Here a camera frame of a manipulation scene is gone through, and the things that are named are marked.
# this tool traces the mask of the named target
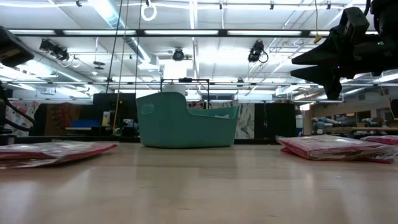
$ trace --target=table surface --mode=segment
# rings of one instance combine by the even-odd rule
[[[0,223],[398,223],[398,165],[280,148],[121,143],[67,166],[0,170]]]

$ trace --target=plastic basket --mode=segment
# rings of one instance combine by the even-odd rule
[[[165,92],[137,99],[141,143],[147,147],[228,147],[234,143],[238,107],[187,109],[180,93]]]

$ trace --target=black equipment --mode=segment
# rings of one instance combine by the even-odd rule
[[[182,52],[182,49],[175,49],[175,52],[173,54],[173,60],[176,62],[184,60],[184,53]]]
[[[371,9],[374,27],[379,35],[366,34]],[[343,11],[340,24],[318,47],[292,59],[296,65],[317,65],[291,71],[293,77],[322,85],[329,100],[339,97],[340,78],[353,79],[356,74],[371,72],[380,76],[383,71],[398,68],[398,1],[366,1],[363,13],[357,7]]]
[[[43,50],[44,52],[50,52],[50,55],[53,55],[55,58],[57,58],[57,60],[62,62],[69,60],[68,49],[59,46],[50,39],[42,40],[42,43],[40,44],[40,50]]]
[[[0,27],[0,62],[8,67],[15,67],[29,60],[32,60],[34,55],[30,52],[28,46],[23,43],[18,37],[6,30],[4,27]],[[20,129],[22,131],[31,131],[35,125],[34,119],[18,110],[8,100],[9,94],[5,91],[0,81],[0,145],[13,144],[15,135],[9,129],[4,129],[5,124],[9,124],[13,128]],[[12,121],[6,119],[6,106],[10,107],[16,113],[28,119],[33,126],[31,128],[25,128]]]
[[[20,38],[0,26],[0,62],[7,67],[15,67],[29,60],[34,55]]]
[[[260,61],[262,54],[265,54],[267,56],[267,60],[264,62]],[[268,61],[268,54],[264,51],[264,44],[261,40],[257,40],[256,43],[254,43],[253,48],[250,49],[248,61],[250,63],[256,63],[258,61],[260,61],[261,63],[266,63]]]

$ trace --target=security camera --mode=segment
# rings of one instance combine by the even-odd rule
[[[184,53],[182,52],[182,49],[175,49],[175,52],[174,52],[172,58],[176,62],[184,60]]]
[[[267,60],[262,62],[260,61],[260,58],[263,54],[267,56]],[[261,40],[257,40],[256,43],[254,43],[253,48],[250,49],[248,61],[250,63],[256,63],[258,61],[261,63],[266,63],[268,61],[268,54],[264,51],[264,44]]]

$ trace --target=ceiling light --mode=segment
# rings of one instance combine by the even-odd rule
[[[373,83],[382,83],[382,82],[388,82],[391,80],[395,80],[398,78],[398,74],[393,74],[393,75],[384,75],[381,78],[378,78],[377,80],[374,80]]]
[[[146,35],[218,35],[218,30],[145,30]]]
[[[23,89],[25,89],[25,90],[36,91],[35,88],[33,88],[33,87],[29,86],[29,85],[25,85],[25,84],[18,84],[18,85],[15,85],[15,84],[8,84],[8,85],[14,86],[14,87],[18,87],[18,88],[23,88]]]
[[[64,30],[63,33],[65,35],[136,35],[137,32],[135,30]]]
[[[55,35],[54,30],[19,30],[12,29],[9,30],[15,35]]]
[[[296,36],[301,35],[301,31],[292,30],[229,30],[228,35],[270,35],[270,36]]]
[[[365,88],[359,88],[359,89],[356,89],[356,90],[351,90],[351,91],[348,91],[348,92],[344,93],[344,95],[350,95],[350,94],[356,93],[356,92],[364,90],[364,89]]]
[[[318,31],[318,35],[323,35],[323,36],[328,36],[330,31]],[[310,36],[316,36],[317,32],[316,31],[311,31]]]
[[[367,35],[371,35],[371,34],[376,34],[379,35],[379,33],[377,31],[366,31]]]
[[[311,107],[311,103],[307,103],[300,106],[300,111],[309,111]]]
[[[71,90],[68,88],[57,88],[57,92],[62,93],[64,95],[76,97],[76,98],[86,98],[88,97],[86,94],[76,91],[76,90]]]

